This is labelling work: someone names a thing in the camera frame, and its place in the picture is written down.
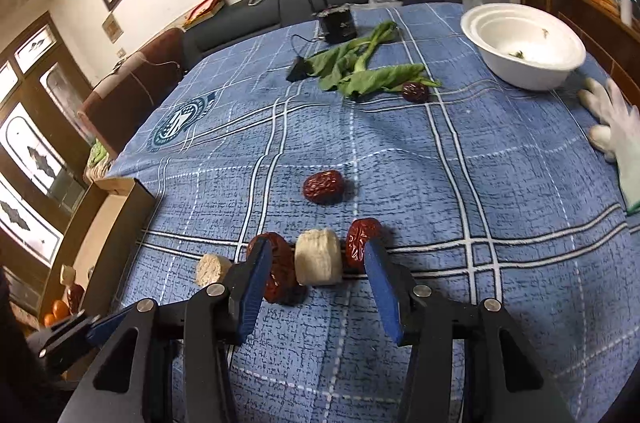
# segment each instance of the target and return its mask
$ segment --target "leafy greens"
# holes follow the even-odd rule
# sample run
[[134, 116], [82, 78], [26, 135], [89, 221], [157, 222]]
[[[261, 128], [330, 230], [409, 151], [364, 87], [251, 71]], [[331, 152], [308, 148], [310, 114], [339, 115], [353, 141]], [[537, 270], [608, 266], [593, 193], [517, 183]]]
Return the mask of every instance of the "leafy greens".
[[401, 64], [368, 70], [367, 61], [379, 44], [392, 40], [398, 26], [389, 20], [377, 25], [371, 35], [345, 42], [322, 51], [306, 61], [312, 76], [319, 77], [323, 91], [338, 90], [347, 98], [357, 98], [375, 91], [397, 93], [405, 82], [419, 82], [437, 87], [439, 82], [422, 75], [423, 64]]

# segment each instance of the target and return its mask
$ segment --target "white cylindrical food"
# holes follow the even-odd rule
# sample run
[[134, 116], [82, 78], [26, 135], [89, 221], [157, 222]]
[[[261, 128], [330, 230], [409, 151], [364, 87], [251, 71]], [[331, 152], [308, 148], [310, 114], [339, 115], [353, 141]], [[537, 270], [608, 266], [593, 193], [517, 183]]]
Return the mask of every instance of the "white cylindrical food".
[[73, 266], [63, 264], [60, 268], [60, 284], [62, 286], [71, 287], [76, 281], [76, 270]]
[[214, 282], [222, 281], [231, 264], [231, 261], [226, 257], [205, 253], [200, 257], [196, 266], [196, 284], [205, 287]]
[[300, 284], [321, 286], [342, 280], [340, 240], [328, 228], [303, 231], [296, 242], [294, 262]]

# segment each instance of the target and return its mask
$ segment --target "black cable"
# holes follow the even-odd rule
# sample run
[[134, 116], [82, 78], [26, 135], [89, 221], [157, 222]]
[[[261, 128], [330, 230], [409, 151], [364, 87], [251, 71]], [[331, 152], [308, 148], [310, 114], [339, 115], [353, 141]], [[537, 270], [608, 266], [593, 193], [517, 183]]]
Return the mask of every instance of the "black cable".
[[320, 40], [319, 38], [315, 38], [315, 39], [309, 40], [308, 38], [304, 38], [302, 35], [298, 35], [297, 33], [294, 33], [293, 35], [291, 35], [291, 37], [289, 37], [289, 42], [291, 43], [291, 49], [293, 50], [293, 53], [295, 53], [299, 57], [302, 57], [302, 55], [298, 52], [298, 50], [296, 50], [296, 47], [293, 45], [293, 38], [294, 37], [301, 38], [302, 40], [304, 40], [305, 42], [308, 42], [310, 44], [312, 42], [318, 42]]

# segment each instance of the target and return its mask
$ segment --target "blue gripper pad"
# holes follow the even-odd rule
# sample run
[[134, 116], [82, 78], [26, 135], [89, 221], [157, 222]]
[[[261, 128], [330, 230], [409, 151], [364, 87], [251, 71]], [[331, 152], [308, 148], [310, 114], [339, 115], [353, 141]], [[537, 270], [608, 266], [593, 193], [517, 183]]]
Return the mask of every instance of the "blue gripper pad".
[[262, 246], [258, 261], [255, 263], [249, 284], [244, 291], [244, 296], [240, 301], [238, 337], [242, 343], [244, 343], [247, 336], [254, 332], [255, 321], [258, 319], [262, 296], [267, 287], [267, 278], [271, 271], [272, 260], [271, 244], [265, 243]]
[[87, 342], [89, 342], [93, 347], [100, 347], [104, 345], [107, 340], [111, 338], [111, 335], [115, 333], [120, 323], [125, 319], [132, 308], [133, 306], [129, 306], [118, 313], [114, 313], [113, 315], [105, 317], [92, 324], [91, 329], [89, 329], [86, 334]]
[[403, 336], [400, 308], [381, 259], [388, 259], [382, 243], [377, 239], [368, 241], [364, 247], [364, 268], [369, 276], [373, 298], [376, 300], [385, 333], [396, 345], [399, 345]]

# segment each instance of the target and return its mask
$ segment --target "plaid tablecloth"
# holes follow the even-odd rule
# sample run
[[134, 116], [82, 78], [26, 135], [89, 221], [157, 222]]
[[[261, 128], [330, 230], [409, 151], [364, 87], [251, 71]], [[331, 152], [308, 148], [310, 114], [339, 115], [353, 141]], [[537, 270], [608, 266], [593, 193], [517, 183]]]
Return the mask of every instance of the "plaid tablecloth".
[[[315, 79], [290, 84], [290, 36], [273, 31], [209, 56], [156, 110], [114, 163], [158, 197], [116, 302], [160, 304], [198, 290], [203, 253], [243, 260], [254, 235], [294, 243], [305, 229], [344, 238], [357, 217], [389, 232], [393, 259], [449, 298], [496, 297], [555, 374], [578, 421], [595, 422], [640, 358], [637, 247], [618, 188], [584, 132], [575, 98], [589, 56], [565, 86], [529, 93], [497, 79], [460, 30], [458, 4], [356, 13], [360, 34], [399, 25], [369, 67], [425, 63], [444, 86], [426, 105], [380, 94], [354, 103]], [[306, 54], [319, 43], [296, 48]], [[310, 174], [338, 169], [347, 199], [320, 207]], [[410, 348], [385, 336], [366, 277], [309, 290], [298, 307], [262, 303], [230, 375], [241, 421], [390, 422]], [[454, 346], [455, 419], [462, 346]], [[182, 362], [174, 416], [184, 420]]]

